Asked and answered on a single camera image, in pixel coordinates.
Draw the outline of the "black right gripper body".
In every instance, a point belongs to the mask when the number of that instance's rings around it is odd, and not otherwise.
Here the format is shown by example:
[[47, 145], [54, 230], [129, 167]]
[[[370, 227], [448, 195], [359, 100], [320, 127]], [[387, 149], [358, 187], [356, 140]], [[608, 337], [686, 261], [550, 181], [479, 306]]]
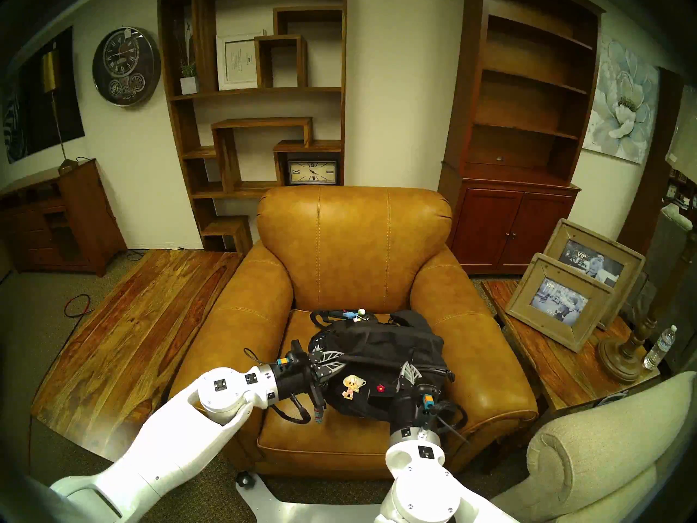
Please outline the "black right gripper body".
[[396, 392], [391, 402], [391, 434], [430, 425], [432, 416], [449, 408], [435, 386], [412, 386]]

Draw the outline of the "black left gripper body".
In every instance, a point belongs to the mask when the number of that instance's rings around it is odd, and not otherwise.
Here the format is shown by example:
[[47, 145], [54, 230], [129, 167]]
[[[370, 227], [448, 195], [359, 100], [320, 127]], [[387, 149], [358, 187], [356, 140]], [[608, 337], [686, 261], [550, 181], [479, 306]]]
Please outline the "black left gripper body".
[[290, 350], [283, 358], [273, 363], [273, 375], [276, 384], [275, 404], [291, 399], [299, 411], [304, 407], [297, 400], [297, 395], [308, 394], [315, 411], [326, 409], [322, 392], [324, 362], [322, 350], [308, 352], [303, 350], [299, 340], [292, 340]]

